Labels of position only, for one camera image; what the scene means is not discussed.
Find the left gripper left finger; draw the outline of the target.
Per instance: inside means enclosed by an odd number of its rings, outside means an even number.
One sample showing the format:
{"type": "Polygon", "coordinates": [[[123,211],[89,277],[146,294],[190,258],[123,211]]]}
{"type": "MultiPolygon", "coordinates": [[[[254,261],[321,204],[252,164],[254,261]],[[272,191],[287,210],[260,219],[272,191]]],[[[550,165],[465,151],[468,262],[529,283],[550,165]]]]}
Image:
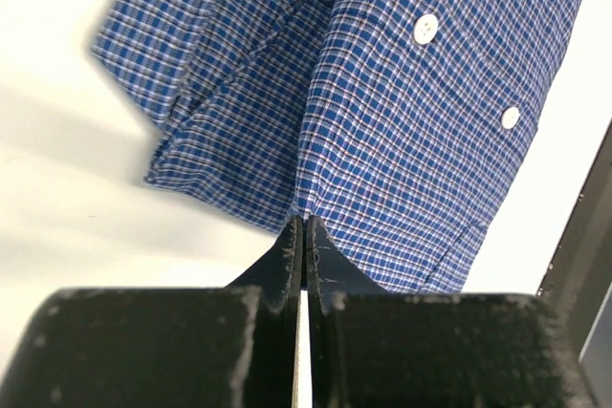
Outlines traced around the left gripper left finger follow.
{"type": "Polygon", "coordinates": [[[303,223],[221,289],[61,289],[33,314],[5,407],[290,407],[303,223]]]}

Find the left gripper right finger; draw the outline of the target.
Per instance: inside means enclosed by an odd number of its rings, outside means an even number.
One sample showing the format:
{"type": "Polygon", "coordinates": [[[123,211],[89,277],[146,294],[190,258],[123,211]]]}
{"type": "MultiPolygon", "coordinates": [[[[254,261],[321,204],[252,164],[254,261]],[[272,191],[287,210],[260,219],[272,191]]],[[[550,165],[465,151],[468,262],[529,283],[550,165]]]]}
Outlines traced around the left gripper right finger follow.
{"type": "Polygon", "coordinates": [[[593,407],[556,313],[525,294],[398,294],[304,230],[316,407],[593,407]]]}

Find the blue checkered long sleeve shirt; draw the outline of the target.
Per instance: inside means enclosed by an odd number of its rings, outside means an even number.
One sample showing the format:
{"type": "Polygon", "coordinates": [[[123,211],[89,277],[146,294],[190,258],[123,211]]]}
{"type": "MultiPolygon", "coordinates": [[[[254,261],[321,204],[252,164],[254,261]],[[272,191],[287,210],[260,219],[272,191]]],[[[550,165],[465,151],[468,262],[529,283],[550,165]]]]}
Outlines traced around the blue checkered long sleeve shirt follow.
{"type": "Polygon", "coordinates": [[[162,135],[145,179],[319,217],[393,292],[457,292],[581,0],[116,0],[93,55],[162,135]]]}

